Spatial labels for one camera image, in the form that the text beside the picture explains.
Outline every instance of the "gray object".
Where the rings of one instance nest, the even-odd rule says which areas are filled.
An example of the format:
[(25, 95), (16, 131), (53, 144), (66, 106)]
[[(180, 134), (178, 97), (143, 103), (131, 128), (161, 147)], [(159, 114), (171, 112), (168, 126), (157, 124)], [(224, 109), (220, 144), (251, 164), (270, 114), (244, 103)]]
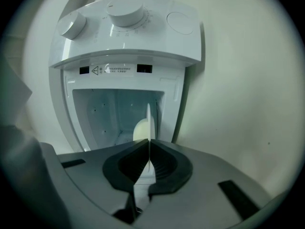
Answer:
[[(153, 196), (148, 208), (128, 225), (111, 216), (125, 208), (128, 193), (111, 187), (103, 175), (102, 165), (108, 157), (137, 142), (57, 156), (51, 145), (39, 144), (14, 127), (4, 128), (2, 133), (5, 135), (2, 141), (10, 140), (1, 150), (1, 164), (9, 181), (27, 203), (40, 209), (40, 215), (54, 220), (56, 227), (227, 228), (242, 219), (217, 185), (226, 180), (234, 181), (259, 208), (270, 201), (255, 181), (222, 159), (159, 142), (185, 155), (193, 165), (193, 174), (177, 192)], [(30, 179), (22, 179), (29, 171)]]

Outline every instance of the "round button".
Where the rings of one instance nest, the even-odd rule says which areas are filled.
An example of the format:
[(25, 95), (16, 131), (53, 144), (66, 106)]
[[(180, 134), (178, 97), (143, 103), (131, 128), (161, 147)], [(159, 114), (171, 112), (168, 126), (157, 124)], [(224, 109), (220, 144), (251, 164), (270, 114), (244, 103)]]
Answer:
[(143, 18), (144, 7), (140, 0), (112, 0), (106, 12), (114, 25), (127, 27)]
[(167, 15), (167, 23), (176, 32), (188, 35), (193, 32), (191, 20), (184, 14), (173, 12)]
[(86, 17), (77, 11), (73, 11), (58, 22), (57, 28), (61, 36), (72, 40), (82, 31), (85, 24)]

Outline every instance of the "white appliance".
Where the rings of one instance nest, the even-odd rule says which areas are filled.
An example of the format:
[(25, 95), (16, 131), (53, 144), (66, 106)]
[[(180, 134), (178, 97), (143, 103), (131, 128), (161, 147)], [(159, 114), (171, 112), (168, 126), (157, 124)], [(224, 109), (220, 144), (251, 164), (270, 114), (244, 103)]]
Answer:
[(156, 139), (171, 142), (185, 67), (200, 60), (195, 9), (172, 0), (101, 0), (58, 22), (49, 66), (63, 70), (62, 111), (89, 151), (132, 141), (147, 104)]

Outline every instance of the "white knob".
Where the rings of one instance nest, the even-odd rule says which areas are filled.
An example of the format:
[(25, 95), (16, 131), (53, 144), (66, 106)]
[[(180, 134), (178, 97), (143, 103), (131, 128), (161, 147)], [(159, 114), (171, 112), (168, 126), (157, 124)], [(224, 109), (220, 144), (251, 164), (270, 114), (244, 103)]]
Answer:
[(106, 12), (114, 25), (126, 27), (143, 18), (144, 7), (140, 0), (112, 0), (108, 3)]
[(61, 36), (72, 40), (82, 31), (85, 24), (86, 17), (73, 11), (58, 22), (58, 32)]

